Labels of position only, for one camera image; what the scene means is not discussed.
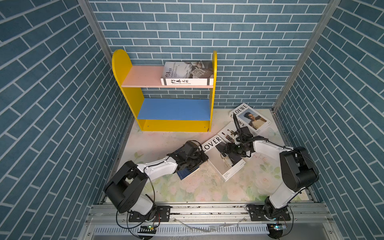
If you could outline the navy blue book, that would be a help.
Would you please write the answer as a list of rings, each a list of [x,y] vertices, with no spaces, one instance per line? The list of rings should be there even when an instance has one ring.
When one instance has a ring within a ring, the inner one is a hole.
[[[183,170],[176,171],[176,173],[179,176],[180,180],[183,180],[183,179],[186,179],[188,176],[190,176],[195,171],[197,171],[198,169],[199,169],[199,167],[195,167],[191,170],[183,169]]]

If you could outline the white LOVER book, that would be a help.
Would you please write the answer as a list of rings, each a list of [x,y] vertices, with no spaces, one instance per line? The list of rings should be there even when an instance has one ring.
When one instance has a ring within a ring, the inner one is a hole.
[[[240,156],[226,153],[226,145],[227,143],[219,135],[213,136],[202,144],[203,150],[209,158],[209,164],[225,182],[246,164]]]

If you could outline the Heritage Cultural book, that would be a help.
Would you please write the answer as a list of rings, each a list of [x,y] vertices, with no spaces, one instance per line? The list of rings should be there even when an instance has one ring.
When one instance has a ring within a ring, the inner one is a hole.
[[[163,86],[212,86],[214,84],[213,63],[166,62],[161,77]]]

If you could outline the white brown-pattern book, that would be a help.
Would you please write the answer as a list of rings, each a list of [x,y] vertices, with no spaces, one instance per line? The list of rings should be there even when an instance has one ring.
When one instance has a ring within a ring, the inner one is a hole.
[[[223,129],[218,132],[218,135],[222,138],[224,143],[238,144],[238,133],[234,122],[228,123]]]

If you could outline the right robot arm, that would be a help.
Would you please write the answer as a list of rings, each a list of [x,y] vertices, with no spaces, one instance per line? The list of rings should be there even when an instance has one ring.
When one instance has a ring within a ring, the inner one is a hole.
[[[303,190],[319,179],[319,170],[303,147],[289,148],[271,142],[262,136],[254,136],[248,127],[241,127],[233,115],[235,142],[226,144],[224,152],[242,158],[259,153],[280,161],[283,182],[265,199],[263,211],[268,219],[287,210],[288,204]]]

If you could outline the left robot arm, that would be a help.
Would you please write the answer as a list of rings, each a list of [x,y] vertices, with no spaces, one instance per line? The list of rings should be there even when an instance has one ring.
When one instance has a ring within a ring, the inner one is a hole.
[[[197,141],[187,141],[173,153],[147,164],[128,161],[112,176],[104,193],[120,214],[136,212],[150,220],[157,210],[155,198],[143,195],[147,183],[180,171],[192,172],[208,161],[203,146]]]

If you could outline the white LOEWE book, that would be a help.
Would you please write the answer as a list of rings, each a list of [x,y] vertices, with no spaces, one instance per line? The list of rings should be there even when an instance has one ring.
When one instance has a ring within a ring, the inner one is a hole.
[[[245,103],[240,104],[237,108],[230,111],[231,118],[233,118],[233,115],[237,117],[242,127],[248,127],[255,135],[258,135],[271,124],[271,121],[264,115]]]

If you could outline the yellow pink blue bookshelf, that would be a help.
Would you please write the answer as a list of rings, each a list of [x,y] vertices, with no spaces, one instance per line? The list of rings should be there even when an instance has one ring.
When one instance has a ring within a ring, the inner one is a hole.
[[[115,79],[140,129],[152,132],[209,132],[212,129],[217,79],[217,53],[213,53],[211,79],[198,88],[210,91],[208,99],[145,98],[143,88],[192,88],[191,84],[169,85],[162,81],[163,66],[134,66],[124,50],[112,56]]]

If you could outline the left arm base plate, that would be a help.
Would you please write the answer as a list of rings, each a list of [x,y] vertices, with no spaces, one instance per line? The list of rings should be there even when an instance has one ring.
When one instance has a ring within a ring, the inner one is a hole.
[[[149,222],[169,222],[170,219],[170,206],[157,206],[155,205],[146,215],[142,215],[139,212],[131,211],[128,221],[130,223],[141,223],[145,221]]]

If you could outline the aluminium front rail frame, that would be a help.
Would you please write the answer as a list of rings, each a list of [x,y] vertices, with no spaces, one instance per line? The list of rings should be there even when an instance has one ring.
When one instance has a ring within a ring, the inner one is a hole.
[[[160,203],[149,221],[119,214],[111,204],[94,205],[81,240],[340,240],[328,208],[310,201],[291,203],[267,219],[261,203]]]

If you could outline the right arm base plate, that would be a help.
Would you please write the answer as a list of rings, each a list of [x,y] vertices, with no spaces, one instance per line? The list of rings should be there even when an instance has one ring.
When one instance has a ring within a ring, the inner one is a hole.
[[[251,221],[277,221],[277,220],[291,220],[290,213],[287,207],[282,209],[275,209],[270,205],[246,205],[246,210],[250,215]]]

